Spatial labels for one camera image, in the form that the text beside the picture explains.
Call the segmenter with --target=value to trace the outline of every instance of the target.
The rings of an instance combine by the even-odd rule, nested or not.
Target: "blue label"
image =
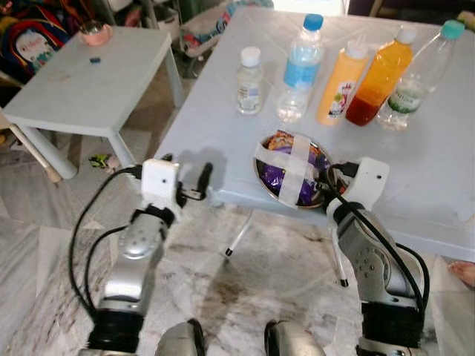
[[[317,76],[320,63],[316,65],[294,65],[287,59],[284,82],[290,87],[306,85],[311,87]]]

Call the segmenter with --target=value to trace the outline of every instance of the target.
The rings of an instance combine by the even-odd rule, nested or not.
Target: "plastic bottle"
[[[261,50],[246,47],[240,52],[241,66],[237,70],[237,111],[254,115],[261,111],[262,79]]]
[[[322,124],[334,125],[343,113],[368,62],[367,51],[361,40],[348,41],[340,50],[318,106],[317,120]]]
[[[410,116],[439,84],[452,58],[455,41],[464,29],[460,22],[446,21],[440,33],[414,56],[413,63],[378,112],[377,120],[383,127],[393,130],[407,127]]]
[[[284,74],[286,89],[277,103],[277,114],[285,122],[295,122],[307,111],[324,53],[320,34],[323,21],[320,15],[305,16],[304,28],[292,42]]]
[[[414,27],[404,26],[396,38],[376,53],[367,75],[347,110],[346,118],[365,126],[376,116],[379,108],[393,91],[402,72],[410,64],[413,51],[410,44],[416,38]]]

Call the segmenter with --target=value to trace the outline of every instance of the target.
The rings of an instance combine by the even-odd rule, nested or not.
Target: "pink cup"
[[[112,37],[112,27],[98,21],[86,22],[79,31],[79,41],[87,46],[102,46]]]

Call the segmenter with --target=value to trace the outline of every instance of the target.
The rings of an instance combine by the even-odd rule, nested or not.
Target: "white bottle cap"
[[[261,60],[261,50],[257,47],[246,47],[240,52],[240,63],[244,67],[255,67]]]
[[[410,45],[413,43],[417,35],[417,29],[414,26],[401,26],[398,34],[396,35],[396,41]]]
[[[350,58],[363,59],[368,53],[368,46],[366,43],[352,39],[348,41],[347,46],[344,48],[344,52]]]

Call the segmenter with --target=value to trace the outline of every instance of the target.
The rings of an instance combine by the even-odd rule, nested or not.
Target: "bottle label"
[[[287,59],[284,82],[293,88],[310,88],[317,76],[320,63],[316,65],[295,65]]]
[[[332,104],[328,116],[335,117],[341,115],[345,107],[347,106],[351,91],[355,87],[354,81],[341,82],[338,84],[335,96],[333,97]]]
[[[237,106],[248,112],[258,112],[261,107],[261,88],[258,83],[240,82]]]
[[[396,88],[387,103],[391,109],[399,113],[413,113],[421,106],[422,97],[404,88]]]

